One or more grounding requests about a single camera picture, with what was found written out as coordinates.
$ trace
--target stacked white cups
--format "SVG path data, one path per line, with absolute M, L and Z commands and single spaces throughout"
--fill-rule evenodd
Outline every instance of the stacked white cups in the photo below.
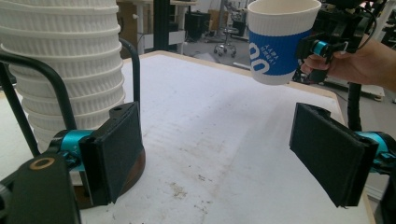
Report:
M 1 50 L 37 59 L 64 81 L 78 129 L 94 130 L 123 104 L 116 0 L 0 0 Z M 64 130 L 54 89 L 43 75 L 11 65 L 40 151 Z

